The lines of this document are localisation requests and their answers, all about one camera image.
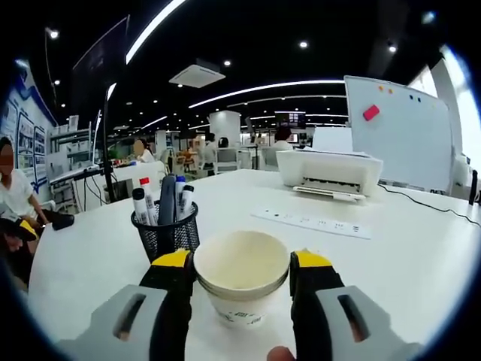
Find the person's right hand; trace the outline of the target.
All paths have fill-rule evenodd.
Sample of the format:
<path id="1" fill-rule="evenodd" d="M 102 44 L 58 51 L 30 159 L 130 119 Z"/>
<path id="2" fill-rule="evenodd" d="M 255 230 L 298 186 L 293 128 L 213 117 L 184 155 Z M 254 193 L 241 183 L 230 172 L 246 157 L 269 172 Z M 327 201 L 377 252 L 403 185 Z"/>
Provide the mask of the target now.
<path id="1" fill-rule="evenodd" d="M 276 346 L 268 352 L 267 361 L 295 361 L 295 357 L 287 347 Z"/>

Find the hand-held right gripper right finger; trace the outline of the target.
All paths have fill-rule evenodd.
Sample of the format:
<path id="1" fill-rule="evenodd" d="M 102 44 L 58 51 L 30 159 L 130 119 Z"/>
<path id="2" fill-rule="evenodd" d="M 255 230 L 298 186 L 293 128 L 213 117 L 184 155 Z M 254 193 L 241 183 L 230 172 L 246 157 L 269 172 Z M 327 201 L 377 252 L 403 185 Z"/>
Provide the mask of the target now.
<path id="1" fill-rule="evenodd" d="M 345 285 L 323 256 L 292 252 L 289 286 L 298 360 L 414 360 L 422 351 L 403 341 L 389 314 L 358 287 Z"/>

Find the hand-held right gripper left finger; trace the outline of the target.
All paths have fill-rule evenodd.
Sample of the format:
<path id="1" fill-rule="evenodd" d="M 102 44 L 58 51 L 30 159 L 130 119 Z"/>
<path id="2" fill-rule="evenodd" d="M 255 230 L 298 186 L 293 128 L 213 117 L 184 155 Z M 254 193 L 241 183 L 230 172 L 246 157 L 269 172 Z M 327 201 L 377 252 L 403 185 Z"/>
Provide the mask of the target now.
<path id="1" fill-rule="evenodd" d="M 183 360 L 194 282 L 192 252 L 165 254 L 140 284 L 111 296 L 84 332 L 57 347 L 69 360 Z"/>

